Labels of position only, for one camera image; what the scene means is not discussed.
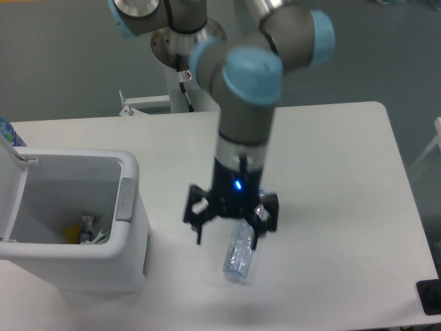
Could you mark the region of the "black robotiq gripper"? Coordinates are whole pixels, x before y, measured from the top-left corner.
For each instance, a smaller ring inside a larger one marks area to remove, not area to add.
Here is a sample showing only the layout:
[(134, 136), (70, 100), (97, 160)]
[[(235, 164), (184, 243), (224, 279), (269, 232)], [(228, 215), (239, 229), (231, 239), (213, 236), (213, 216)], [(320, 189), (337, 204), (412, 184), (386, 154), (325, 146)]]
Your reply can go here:
[[(183, 222), (191, 225), (197, 234), (196, 244), (201, 244), (203, 226), (214, 217), (245, 219), (254, 231), (252, 250), (258, 239), (278, 227), (278, 195), (270, 192), (259, 197), (263, 169), (240, 173), (214, 160), (211, 189), (207, 192), (197, 185), (189, 187)], [(199, 212), (193, 207), (206, 200), (207, 205)]]

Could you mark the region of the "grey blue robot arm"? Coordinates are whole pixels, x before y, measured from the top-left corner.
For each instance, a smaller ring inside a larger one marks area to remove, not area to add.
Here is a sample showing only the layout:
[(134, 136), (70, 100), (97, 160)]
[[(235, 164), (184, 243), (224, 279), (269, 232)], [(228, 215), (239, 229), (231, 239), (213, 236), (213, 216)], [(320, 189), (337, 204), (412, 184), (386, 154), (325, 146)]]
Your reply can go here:
[(108, 2), (124, 36), (167, 29), (191, 38), (187, 47), (170, 47), (174, 66), (189, 70), (220, 108), (212, 186), (190, 187), (183, 216), (197, 234), (215, 217), (246, 220), (255, 238), (276, 231), (278, 197), (261, 197), (258, 189), (283, 75), (323, 63), (335, 49), (334, 27), (322, 10), (294, 1), (246, 5), (258, 32), (230, 45), (207, 31), (205, 1)]

